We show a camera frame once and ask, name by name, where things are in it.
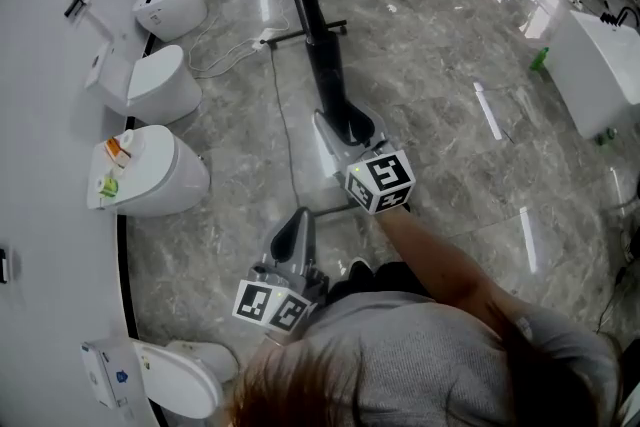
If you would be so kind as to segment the black faucet set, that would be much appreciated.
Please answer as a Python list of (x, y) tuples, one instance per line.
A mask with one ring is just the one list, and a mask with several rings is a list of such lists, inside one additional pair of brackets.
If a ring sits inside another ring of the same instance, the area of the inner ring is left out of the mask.
[(635, 25), (640, 28), (640, 15), (631, 6), (624, 6), (617, 15), (610, 12), (603, 12), (600, 16), (600, 21), (614, 27), (620, 27), (624, 24), (624, 21), (628, 16), (632, 15), (635, 19)]

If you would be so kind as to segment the white toilet with tank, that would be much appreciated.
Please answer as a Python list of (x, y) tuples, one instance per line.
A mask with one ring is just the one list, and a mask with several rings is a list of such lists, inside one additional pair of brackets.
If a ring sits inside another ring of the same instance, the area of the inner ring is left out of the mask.
[(203, 97), (178, 45), (131, 61), (118, 45), (106, 43), (91, 62), (85, 89), (113, 111), (148, 125), (187, 116)]

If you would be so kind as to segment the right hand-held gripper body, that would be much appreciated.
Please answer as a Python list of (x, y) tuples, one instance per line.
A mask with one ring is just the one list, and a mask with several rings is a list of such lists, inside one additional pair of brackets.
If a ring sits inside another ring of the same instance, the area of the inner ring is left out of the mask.
[(390, 142), (350, 148), (344, 167), (347, 194), (370, 215), (404, 205), (416, 184), (405, 152)]

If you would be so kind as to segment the white bathtub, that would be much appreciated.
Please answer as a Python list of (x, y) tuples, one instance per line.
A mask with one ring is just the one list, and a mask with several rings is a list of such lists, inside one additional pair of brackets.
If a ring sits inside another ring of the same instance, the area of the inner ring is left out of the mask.
[(593, 139), (640, 123), (640, 33), (598, 17), (568, 12), (554, 33), (544, 67), (578, 133)]

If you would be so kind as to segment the person's right forearm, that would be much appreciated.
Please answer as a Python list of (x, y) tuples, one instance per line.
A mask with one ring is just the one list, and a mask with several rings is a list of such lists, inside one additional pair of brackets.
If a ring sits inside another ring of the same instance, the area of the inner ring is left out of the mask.
[(500, 330), (500, 314), (514, 316), (519, 299), (502, 289), (458, 247), (429, 232), (404, 208), (376, 220), (401, 259), (439, 303), (458, 308)]

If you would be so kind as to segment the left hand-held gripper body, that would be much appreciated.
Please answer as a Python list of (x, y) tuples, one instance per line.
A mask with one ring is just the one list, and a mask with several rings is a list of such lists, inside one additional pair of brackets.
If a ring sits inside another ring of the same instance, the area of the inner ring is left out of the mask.
[(292, 333), (325, 303), (328, 277), (313, 266), (303, 273), (255, 264), (240, 281), (232, 315), (268, 331)]

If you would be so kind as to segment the person's legs in black trousers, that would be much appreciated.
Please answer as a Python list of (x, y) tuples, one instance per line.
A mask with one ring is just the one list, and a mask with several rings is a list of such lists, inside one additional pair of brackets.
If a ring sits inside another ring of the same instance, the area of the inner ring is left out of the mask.
[(405, 262), (387, 262), (372, 270), (365, 260), (355, 259), (350, 264), (347, 278), (336, 282), (329, 290), (325, 305), (350, 295), (370, 292), (402, 292), (432, 298)]

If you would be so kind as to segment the white toilet with black strip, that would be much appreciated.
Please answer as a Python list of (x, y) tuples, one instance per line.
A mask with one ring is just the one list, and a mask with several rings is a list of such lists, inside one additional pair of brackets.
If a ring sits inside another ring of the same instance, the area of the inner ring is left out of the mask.
[(132, 12), (145, 30), (170, 42), (198, 27), (208, 8), (205, 0), (137, 0)]

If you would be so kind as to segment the person's grey sweater torso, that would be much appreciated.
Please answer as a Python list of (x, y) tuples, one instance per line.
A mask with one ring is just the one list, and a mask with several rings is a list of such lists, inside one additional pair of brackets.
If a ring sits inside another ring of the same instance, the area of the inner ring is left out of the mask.
[(245, 377), (236, 425), (614, 427), (611, 345), (552, 310), (491, 301), (481, 319), (433, 295), (352, 294)]

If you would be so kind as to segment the white toilet with blue sticker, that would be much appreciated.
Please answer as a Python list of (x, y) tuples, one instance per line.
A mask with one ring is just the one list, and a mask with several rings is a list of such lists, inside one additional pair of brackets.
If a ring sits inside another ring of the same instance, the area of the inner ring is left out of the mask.
[(83, 342), (80, 354), (96, 400), (109, 409), (146, 398), (182, 417), (205, 420), (223, 404), (223, 385), (239, 373), (227, 347), (174, 340), (165, 346), (129, 337)]

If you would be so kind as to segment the green tape roll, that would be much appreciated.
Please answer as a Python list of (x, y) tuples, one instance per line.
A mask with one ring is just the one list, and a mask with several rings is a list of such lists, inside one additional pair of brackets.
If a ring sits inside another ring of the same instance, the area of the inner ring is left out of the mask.
[(95, 182), (95, 191), (102, 197), (114, 198), (119, 190), (118, 181), (109, 174), (99, 176)]

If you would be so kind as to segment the white tankless toilet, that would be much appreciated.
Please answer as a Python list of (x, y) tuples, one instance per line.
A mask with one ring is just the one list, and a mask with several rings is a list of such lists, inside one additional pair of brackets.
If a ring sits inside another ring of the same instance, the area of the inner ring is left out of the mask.
[[(135, 131), (130, 163), (119, 169), (109, 158), (104, 143), (92, 152), (86, 205), (133, 217), (157, 217), (188, 210), (199, 203), (210, 186), (210, 174), (201, 158), (167, 127), (148, 125)], [(119, 184), (114, 198), (95, 191), (96, 179), (104, 174)]]

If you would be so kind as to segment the black and white wall fixture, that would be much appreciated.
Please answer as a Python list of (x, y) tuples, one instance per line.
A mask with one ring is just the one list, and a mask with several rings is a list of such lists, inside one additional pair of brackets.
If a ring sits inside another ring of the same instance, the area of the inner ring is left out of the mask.
[(117, 30), (93, 0), (69, 0), (63, 16), (72, 23), (87, 18), (107, 40), (114, 42)]

